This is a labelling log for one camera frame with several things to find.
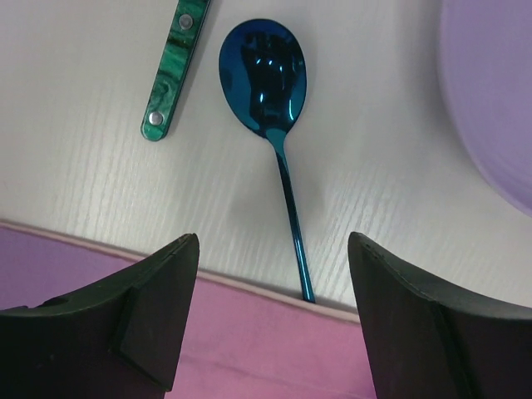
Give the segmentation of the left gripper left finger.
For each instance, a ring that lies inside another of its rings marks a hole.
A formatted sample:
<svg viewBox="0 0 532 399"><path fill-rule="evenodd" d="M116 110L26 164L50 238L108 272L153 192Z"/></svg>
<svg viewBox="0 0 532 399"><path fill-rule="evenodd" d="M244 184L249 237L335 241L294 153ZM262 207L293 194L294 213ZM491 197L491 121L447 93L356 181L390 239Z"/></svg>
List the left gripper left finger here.
<svg viewBox="0 0 532 399"><path fill-rule="evenodd" d="M164 397L175 382L199 256L198 237L184 234L85 287L3 310L2 397Z"/></svg>

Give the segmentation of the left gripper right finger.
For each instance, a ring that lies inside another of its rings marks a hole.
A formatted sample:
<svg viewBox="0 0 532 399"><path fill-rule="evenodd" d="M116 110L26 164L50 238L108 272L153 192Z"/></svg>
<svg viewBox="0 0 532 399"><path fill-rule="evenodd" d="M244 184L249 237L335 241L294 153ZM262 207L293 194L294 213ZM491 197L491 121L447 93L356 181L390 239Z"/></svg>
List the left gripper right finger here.
<svg viewBox="0 0 532 399"><path fill-rule="evenodd" d="M531 310L455 285L353 232L348 259L379 398L529 398Z"/></svg>

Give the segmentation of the purple Frozen placemat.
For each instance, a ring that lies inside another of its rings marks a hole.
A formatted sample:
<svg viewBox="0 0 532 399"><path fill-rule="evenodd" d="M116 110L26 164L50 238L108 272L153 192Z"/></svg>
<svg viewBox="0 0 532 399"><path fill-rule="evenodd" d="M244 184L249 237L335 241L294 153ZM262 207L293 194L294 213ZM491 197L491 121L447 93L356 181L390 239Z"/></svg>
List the purple Frozen placemat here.
<svg viewBox="0 0 532 399"><path fill-rule="evenodd" d="M1 305L37 306L119 271L136 254L1 225ZM373 398L357 316L199 273L173 398Z"/></svg>

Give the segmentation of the blue metallic spoon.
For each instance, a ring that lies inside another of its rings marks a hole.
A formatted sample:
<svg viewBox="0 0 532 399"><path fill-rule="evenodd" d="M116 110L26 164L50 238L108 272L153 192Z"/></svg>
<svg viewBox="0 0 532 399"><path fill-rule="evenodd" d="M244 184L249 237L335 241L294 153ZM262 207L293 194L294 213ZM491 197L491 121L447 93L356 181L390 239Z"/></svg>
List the blue metallic spoon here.
<svg viewBox="0 0 532 399"><path fill-rule="evenodd" d="M284 142L303 110L307 70L303 50L284 25L255 18L234 27L219 51L219 79L236 118L273 147L288 211L303 299L315 296L298 221Z"/></svg>

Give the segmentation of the lilac plastic plate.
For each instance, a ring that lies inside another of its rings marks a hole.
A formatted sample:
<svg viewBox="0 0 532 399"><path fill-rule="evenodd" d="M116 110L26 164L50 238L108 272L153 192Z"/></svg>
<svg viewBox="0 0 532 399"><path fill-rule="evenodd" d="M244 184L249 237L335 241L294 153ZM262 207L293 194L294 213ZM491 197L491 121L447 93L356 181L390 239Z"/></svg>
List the lilac plastic plate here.
<svg viewBox="0 0 532 399"><path fill-rule="evenodd" d="M507 202L531 213L531 3L444 1L441 92L475 167Z"/></svg>

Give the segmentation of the green handled fork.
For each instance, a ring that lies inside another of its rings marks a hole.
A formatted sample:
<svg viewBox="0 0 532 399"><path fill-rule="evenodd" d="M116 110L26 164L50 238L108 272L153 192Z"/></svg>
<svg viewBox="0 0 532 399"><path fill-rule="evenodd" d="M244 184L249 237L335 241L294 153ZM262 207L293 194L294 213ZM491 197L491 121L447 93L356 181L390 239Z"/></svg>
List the green handled fork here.
<svg viewBox="0 0 532 399"><path fill-rule="evenodd" d="M159 141L170 130L210 0L179 0L140 126L146 140Z"/></svg>

